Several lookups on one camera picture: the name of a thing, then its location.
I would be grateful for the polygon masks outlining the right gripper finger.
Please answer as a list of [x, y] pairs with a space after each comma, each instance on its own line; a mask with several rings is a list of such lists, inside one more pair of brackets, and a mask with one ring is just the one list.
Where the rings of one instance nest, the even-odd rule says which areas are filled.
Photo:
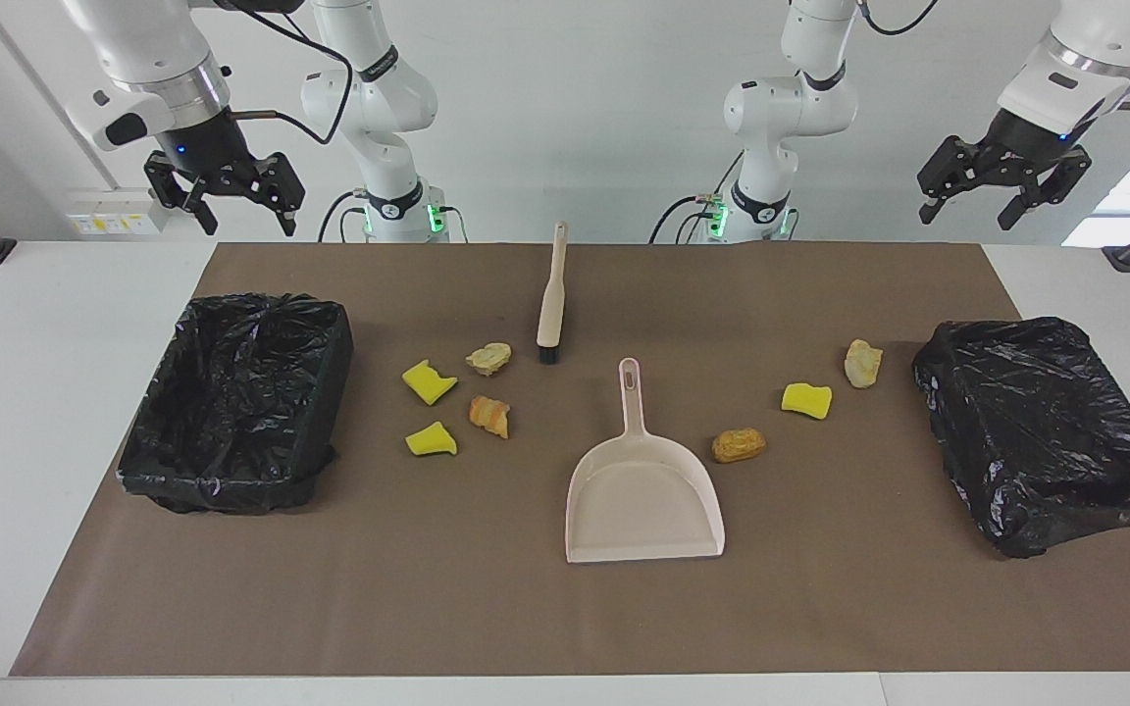
[[285, 152], [233, 162], [231, 178], [238, 197], [273, 211], [282, 236], [295, 236], [295, 216], [305, 200], [306, 189]]
[[165, 209], [180, 209], [189, 213], [200, 225], [207, 236], [215, 236], [217, 221], [211, 207], [205, 202], [206, 184], [200, 178], [197, 186], [184, 189], [177, 178], [177, 169], [165, 152], [151, 152], [144, 162], [145, 177], [151, 184], [153, 197]]

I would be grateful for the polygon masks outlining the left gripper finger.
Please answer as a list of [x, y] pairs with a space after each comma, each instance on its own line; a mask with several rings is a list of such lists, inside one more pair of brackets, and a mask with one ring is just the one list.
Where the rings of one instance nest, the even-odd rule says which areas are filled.
[[1072, 147], [1048, 164], [1008, 157], [1002, 162], [1001, 173], [1007, 178], [1005, 184], [1018, 188], [1018, 192], [997, 216], [997, 224], [1001, 229], [1011, 229], [1023, 215], [1036, 207], [1061, 204], [1087, 169], [1090, 169], [1090, 155], [1084, 147]]
[[990, 143], [986, 139], [970, 143], [959, 136], [948, 136], [918, 173], [918, 186], [925, 200], [918, 216], [929, 225], [950, 201], [970, 189], [990, 186], [990, 167], [983, 164]]

